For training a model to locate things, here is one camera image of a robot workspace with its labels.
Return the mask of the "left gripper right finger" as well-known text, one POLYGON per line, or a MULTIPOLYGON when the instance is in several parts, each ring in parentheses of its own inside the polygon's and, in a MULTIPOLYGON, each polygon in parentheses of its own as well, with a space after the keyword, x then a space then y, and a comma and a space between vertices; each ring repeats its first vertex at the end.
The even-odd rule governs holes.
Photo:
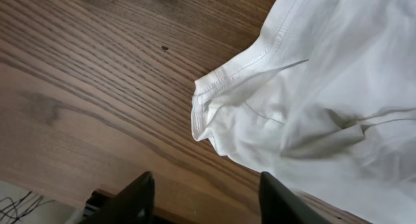
POLYGON ((259 204, 262 224, 330 224, 266 171, 261 173, 259 204))

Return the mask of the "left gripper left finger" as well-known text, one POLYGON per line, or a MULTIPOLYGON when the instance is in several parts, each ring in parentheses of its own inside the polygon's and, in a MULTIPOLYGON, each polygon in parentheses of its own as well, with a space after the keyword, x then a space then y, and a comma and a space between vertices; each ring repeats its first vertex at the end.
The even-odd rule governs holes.
POLYGON ((147 171, 80 224, 150 224, 154 197, 155 181, 147 171))

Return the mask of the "white t-shirt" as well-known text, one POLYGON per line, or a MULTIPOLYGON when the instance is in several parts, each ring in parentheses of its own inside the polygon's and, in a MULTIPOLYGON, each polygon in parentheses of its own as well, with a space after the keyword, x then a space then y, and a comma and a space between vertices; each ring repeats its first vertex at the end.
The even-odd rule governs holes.
POLYGON ((373 223, 415 222, 415 0, 276 0, 195 82, 192 136, 373 223))

